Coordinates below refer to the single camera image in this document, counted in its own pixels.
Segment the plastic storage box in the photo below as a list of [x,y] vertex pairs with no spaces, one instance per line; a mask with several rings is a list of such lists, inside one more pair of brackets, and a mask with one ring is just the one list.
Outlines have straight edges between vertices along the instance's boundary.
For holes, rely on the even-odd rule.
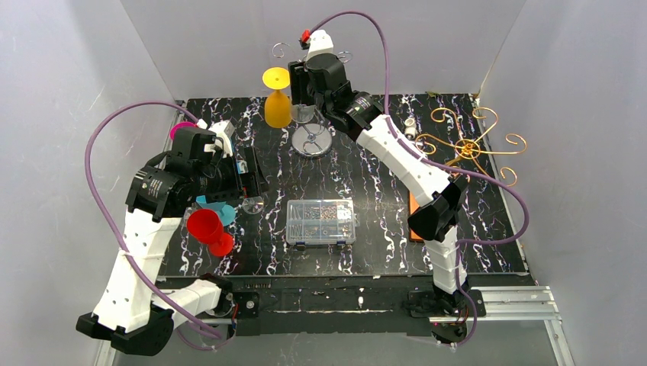
[[286,225],[286,241],[291,245],[355,242],[352,200],[289,200]]

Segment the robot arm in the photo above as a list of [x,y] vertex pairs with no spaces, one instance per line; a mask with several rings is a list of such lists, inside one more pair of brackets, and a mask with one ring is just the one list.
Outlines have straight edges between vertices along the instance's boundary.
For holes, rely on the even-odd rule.
[[[168,342],[174,328],[186,318],[158,298],[137,276],[127,260],[133,257],[154,282],[172,234],[197,196],[207,202],[255,197],[267,190],[254,148],[246,148],[247,172],[239,173],[228,121],[209,130],[178,130],[170,152],[151,159],[135,175],[126,204],[124,240],[108,286],[91,313],[79,317],[76,328],[95,339],[110,340],[127,354],[155,355]],[[155,165],[166,159],[163,169]],[[227,282],[204,278],[168,296],[191,315],[222,305]]]
[[391,134],[390,117],[369,93],[351,88],[344,65],[333,53],[332,40],[324,30],[302,38],[301,46],[308,49],[305,61],[288,64],[292,103],[315,104],[336,130],[373,153],[407,186],[420,205],[409,217],[409,227],[424,239],[430,251],[434,284],[454,294],[466,277],[459,265],[460,283],[456,283],[456,224],[467,179],[422,163],[423,153],[412,156],[400,145],[399,141],[412,142],[399,130],[396,136]]

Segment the black and white marble surface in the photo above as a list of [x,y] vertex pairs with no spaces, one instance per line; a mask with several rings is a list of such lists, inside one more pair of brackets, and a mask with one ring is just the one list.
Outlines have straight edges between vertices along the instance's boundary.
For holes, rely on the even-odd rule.
[[[227,230],[235,247],[224,258],[215,258],[190,236],[185,221],[173,236],[161,275],[394,275],[430,273],[432,266],[425,246],[408,241],[408,191],[384,164],[356,145],[346,135],[333,133],[333,148],[321,159],[303,159],[295,153],[290,137],[297,126],[273,129],[263,120],[264,98],[192,99],[188,109],[207,122],[230,120],[236,131],[233,140],[239,151],[255,146],[269,183],[265,209],[249,215],[237,206],[237,219]],[[476,138],[480,129],[472,117],[468,95],[393,95],[393,121],[415,117],[419,132],[448,141],[459,139],[454,120],[437,124],[430,112],[446,107],[459,114],[458,123],[466,138]],[[437,162],[455,157],[452,148],[438,145]],[[479,162],[491,175],[492,166],[483,154]],[[464,169],[476,170],[472,162]],[[498,188],[472,179],[460,218],[459,238],[503,239],[512,234]],[[359,219],[357,241],[352,247],[308,248],[303,252],[285,243],[288,200],[352,199]],[[463,258],[469,272],[526,272],[516,243],[504,246],[468,246]]]

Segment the gray floor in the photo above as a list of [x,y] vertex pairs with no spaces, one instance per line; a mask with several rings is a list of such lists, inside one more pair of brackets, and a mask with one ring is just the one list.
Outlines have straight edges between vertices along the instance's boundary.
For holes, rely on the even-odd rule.
[[[201,344],[195,334],[188,338]],[[397,334],[288,334],[233,339],[217,352],[200,352],[177,336],[156,357],[118,354],[115,365],[348,365],[442,366],[557,364],[544,322],[481,322],[455,353]]]

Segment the marble tabletop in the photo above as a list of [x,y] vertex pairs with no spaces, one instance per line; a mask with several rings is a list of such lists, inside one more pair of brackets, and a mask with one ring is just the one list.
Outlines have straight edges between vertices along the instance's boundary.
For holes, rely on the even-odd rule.
[[[238,151],[244,146],[258,150],[269,183],[263,212],[249,215],[240,202],[231,203],[237,218],[227,230],[235,246],[224,258],[212,256],[206,246],[190,236],[185,220],[171,239],[160,275],[406,275],[431,273],[425,246],[408,240],[408,191],[370,152],[342,133],[333,133],[333,147],[324,157],[304,159],[291,147],[297,126],[273,129],[263,120],[264,98],[192,99],[188,109],[207,122],[230,120]],[[449,120],[437,124],[430,112],[446,107],[459,114],[465,137],[476,138],[481,130],[472,116],[468,95],[392,95],[393,121],[414,117],[419,131],[456,141],[459,132]],[[437,162],[455,157],[451,147],[439,145]],[[493,174],[489,158],[478,158]],[[461,162],[475,170],[472,162]],[[285,243],[286,207],[294,199],[352,199],[359,226],[357,241],[343,248],[328,246],[298,251]],[[501,192],[486,181],[472,179],[459,224],[459,238],[503,239],[512,234]],[[463,249],[468,272],[526,272],[516,243],[503,246],[468,246]]]

